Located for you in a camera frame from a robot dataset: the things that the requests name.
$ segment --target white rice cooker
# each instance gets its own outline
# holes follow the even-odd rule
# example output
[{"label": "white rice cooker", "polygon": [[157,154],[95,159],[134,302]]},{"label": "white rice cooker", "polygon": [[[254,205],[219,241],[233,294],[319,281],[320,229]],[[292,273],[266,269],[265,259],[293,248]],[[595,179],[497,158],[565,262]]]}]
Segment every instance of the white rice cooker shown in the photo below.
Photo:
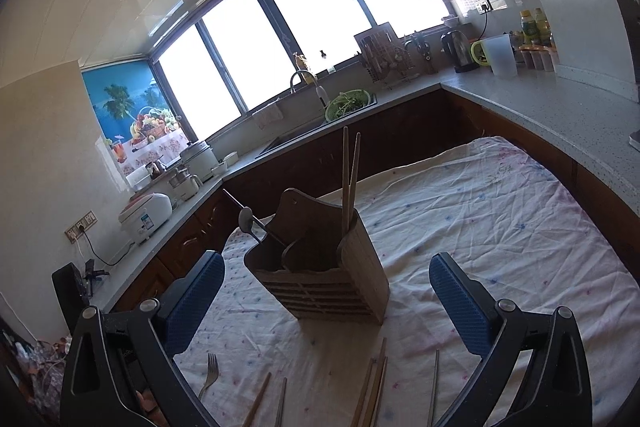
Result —
[{"label": "white rice cooker", "polygon": [[213,176],[213,169],[218,166],[218,159],[211,147],[204,140],[193,143],[180,153],[182,163],[189,168],[191,174],[200,181],[207,181]]},{"label": "white rice cooker", "polygon": [[138,244],[147,240],[171,216],[171,199],[146,194],[131,201],[118,216],[122,229]]}]

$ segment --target pitcher handle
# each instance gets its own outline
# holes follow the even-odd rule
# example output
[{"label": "pitcher handle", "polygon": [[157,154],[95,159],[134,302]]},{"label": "pitcher handle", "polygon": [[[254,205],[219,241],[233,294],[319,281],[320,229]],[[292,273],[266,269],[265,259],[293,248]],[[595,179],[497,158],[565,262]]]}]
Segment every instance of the pitcher handle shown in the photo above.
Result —
[{"label": "pitcher handle", "polygon": [[480,64],[481,66],[488,66],[489,63],[486,60],[480,60],[480,58],[476,57],[476,46],[478,44],[481,44],[482,41],[476,41],[473,44],[471,44],[471,49],[469,50],[469,52],[471,53],[471,58],[474,60],[474,62],[476,64]]}]

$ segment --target wooden utensil holder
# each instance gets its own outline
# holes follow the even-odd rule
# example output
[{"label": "wooden utensil holder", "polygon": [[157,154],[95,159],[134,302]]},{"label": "wooden utensil holder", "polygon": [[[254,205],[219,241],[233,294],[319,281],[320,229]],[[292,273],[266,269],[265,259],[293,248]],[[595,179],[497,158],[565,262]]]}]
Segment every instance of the wooden utensil holder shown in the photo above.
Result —
[{"label": "wooden utensil holder", "polygon": [[355,210],[341,237],[342,209],[288,188],[266,236],[244,256],[255,278],[299,319],[382,324],[389,283]]}]

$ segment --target metal fork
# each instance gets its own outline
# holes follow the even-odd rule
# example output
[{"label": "metal fork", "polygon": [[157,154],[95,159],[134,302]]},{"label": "metal fork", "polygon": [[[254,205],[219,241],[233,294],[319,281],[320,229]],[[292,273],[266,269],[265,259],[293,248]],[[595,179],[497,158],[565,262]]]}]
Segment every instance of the metal fork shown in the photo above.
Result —
[{"label": "metal fork", "polygon": [[202,389],[198,393],[198,400],[202,400],[204,392],[214,383],[220,375],[220,369],[218,367],[218,357],[209,353],[207,355],[207,380],[205,380]]}]

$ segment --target poster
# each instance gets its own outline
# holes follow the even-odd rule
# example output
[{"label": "poster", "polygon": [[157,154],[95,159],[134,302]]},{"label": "poster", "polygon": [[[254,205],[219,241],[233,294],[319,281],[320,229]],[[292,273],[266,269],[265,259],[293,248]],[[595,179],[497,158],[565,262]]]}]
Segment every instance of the poster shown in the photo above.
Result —
[{"label": "poster", "polygon": [[170,163],[188,139],[146,60],[82,73],[106,143],[125,175],[152,161]]}]

